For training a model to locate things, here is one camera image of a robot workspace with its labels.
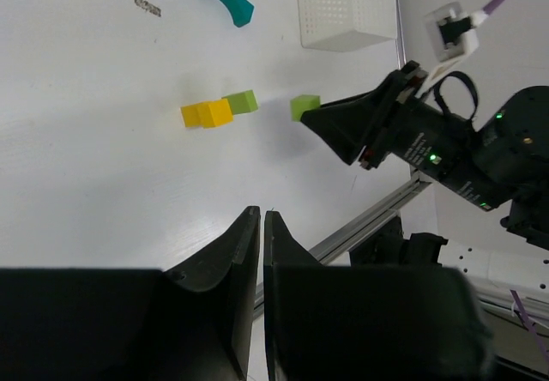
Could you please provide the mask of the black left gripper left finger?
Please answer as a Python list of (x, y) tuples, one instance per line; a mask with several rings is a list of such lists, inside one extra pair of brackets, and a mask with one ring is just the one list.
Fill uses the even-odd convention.
[(2, 269), (2, 379), (246, 379), (260, 220), (168, 270)]

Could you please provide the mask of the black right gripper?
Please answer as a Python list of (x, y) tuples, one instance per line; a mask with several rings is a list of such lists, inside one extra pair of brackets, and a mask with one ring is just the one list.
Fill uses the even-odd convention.
[(370, 170), (393, 154), (484, 211), (508, 201), (546, 205), (548, 88), (519, 90), (476, 130), (450, 110), (441, 84), (427, 103), (424, 73), (408, 63), (370, 92), (303, 112), (299, 122), (347, 165), (359, 158)]

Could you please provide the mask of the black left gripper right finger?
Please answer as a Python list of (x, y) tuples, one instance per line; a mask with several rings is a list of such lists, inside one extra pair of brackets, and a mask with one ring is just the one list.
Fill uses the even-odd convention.
[(492, 333), (456, 269), (325, 266), (269, 211), (263, 285), (272, 380), (487, 380), (494, 372)]

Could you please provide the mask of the green cube block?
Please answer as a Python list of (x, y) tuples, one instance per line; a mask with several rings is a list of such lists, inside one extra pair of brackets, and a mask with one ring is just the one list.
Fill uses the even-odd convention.
[(292, 121), (298, 122), (303, 113), (319, 108), (321, 97), (313, 94), (301, 94), (290, 100)]

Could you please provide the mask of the green long block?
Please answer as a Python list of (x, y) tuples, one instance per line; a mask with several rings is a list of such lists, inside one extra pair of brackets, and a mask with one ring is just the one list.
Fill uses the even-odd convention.
[(233, 115), (246, 114), (258, 110), (256, 96), (251, 89), (226, 95), (224, 99), (227, 100)]

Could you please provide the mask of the white perforated plastic basket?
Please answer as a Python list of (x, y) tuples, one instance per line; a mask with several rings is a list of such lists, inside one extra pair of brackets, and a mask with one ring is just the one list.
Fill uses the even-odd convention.
[(396, 0), (298, 0), (301, 45), (348, 52), (397, 36)]

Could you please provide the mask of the yellow cube block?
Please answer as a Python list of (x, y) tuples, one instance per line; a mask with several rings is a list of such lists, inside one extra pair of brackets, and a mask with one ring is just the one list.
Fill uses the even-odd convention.
[(216, 128), (233, 121), (232, 110), (226, 99), (202, 102), (196, 109), (203, 128)]

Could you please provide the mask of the yellow long block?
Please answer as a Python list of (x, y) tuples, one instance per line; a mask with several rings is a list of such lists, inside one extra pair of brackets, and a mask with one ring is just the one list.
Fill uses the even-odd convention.
[(193, 104), (182, 106), (180, 108), (181, 116), (186, 128), (196, 128), (202, 126), (198, 106), (199, 104)]

